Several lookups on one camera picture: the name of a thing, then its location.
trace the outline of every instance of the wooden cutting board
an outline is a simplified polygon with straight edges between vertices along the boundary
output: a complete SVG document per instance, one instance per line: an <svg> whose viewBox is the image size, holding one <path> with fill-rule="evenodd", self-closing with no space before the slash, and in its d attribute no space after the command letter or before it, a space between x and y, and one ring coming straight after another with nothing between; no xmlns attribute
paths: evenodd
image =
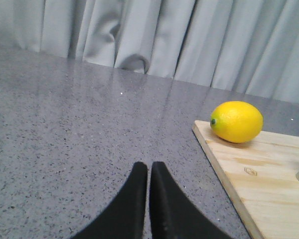
<svg viewBox="0 0 299 239"><path fill-rule="evenodd" d="M246 143L193 131L254 239L299 239L299 137L262 131Z"/></svg>

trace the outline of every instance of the yellow lemon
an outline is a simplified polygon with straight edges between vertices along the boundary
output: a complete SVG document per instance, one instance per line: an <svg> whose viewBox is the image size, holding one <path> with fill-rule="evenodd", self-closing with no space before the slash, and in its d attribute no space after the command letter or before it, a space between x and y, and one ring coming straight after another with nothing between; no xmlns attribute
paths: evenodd
<svg viewBox="0 0 299 239"><path fill-rule="evenodd" d="M233 143L247 142L263 128L263 116L250 103L228 101L219 105L210 116L210 126L216 135Z"/></svg>

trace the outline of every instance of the gray curtain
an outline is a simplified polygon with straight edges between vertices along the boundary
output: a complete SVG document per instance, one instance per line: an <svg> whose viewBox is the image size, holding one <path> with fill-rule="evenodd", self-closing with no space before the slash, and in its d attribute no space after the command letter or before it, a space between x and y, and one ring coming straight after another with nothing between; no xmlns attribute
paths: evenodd
<svg viewBox="0 0 299 239"><path fill-rule="evenodd" d="M0 0L0 44L299 103L299 0Z"/></svg>

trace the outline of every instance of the speckled countertop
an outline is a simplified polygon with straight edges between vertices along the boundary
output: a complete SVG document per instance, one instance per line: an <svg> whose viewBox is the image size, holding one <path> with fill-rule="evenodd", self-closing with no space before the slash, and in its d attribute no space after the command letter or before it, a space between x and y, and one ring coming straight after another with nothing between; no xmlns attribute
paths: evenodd
<svg viewBox="0 0 299 239"><path fill-rule="evenodd" d="M264 130L299 136L296 104L0 47L0 239L71 237L136 161L164 161L200 211L248 239L191 131L228 100L258 107Z"/></svg>

